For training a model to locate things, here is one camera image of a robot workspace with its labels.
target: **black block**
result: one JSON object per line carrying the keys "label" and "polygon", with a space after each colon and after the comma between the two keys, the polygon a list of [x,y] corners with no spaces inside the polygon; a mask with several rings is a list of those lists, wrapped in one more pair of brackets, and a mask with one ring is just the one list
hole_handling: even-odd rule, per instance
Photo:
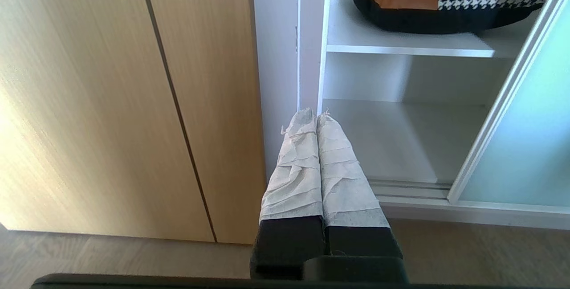
{"label": "black block", "polygon": [[403,258],[390,228],[328,226],[325,235],[327,255]]}
{"label": "black block", "polygon": [[391,256],[320,256],[305,262],[303,280],[408,283],[403,260]]}
{"label": "black block", "polygon": [[301,280],[303,263],[324,254],[320,216],[262,220],[250,261],[251,279]]}

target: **black pillow trim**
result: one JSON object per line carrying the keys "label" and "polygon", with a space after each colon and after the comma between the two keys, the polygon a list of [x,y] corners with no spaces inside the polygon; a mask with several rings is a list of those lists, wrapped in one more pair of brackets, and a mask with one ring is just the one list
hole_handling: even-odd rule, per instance
{"label": "black pillow trim", "polygon": [[453,34],[480,32],[525,19],[543,5],[519,8],[384,9],[374,0],[353,0],[358,10],[374,25],[391,32]]}

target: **wood grain door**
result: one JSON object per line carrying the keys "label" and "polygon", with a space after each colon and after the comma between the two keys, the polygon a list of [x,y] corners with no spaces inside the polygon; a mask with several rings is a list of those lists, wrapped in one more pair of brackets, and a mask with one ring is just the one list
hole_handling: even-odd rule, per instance
{"label": "wood grain door", "polygon": [[145,0],[0,0],[0,222],[213,240]]}
{"label": "wood grain door", "polygon": [[151,0],[220,242],[251,244],[265,190],[252,0]]}

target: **cloth wrapping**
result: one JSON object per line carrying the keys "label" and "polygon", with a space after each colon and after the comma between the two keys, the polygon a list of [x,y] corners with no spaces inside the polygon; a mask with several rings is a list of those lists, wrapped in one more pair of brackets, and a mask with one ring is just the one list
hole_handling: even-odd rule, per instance
{"label": "cloth wrapping", "polygon": [[342,127],[328,113],[317,138],[325,226],[390,227]]}
{"label": "cloth wrapping", "polygon": [[311,109],[295,113],[284,132],[259,221],[301,216],[322,216],[316,117]]}

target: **white shelf unit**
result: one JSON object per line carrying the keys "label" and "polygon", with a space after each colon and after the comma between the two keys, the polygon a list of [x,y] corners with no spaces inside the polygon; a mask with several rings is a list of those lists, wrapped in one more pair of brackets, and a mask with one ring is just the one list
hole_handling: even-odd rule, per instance
{"label": "white shelf unit", "polygon": [[330,0],[327,52],[427,56],[517,56],[537,13],[526,20],[479,35],[424,35],[383,31],[367,21],[352,0]]}
{"label": "white shelf unit", "polygon": [[540,11],[478,34],[418,35],[379,29],[352,0],[324,3],[318,111],[343,127],[379,199],[447,202]]}
{"label": "white shelf unit", "polygon": [[451,185],[479,131],[482,106],[324,100],[370,180]]}

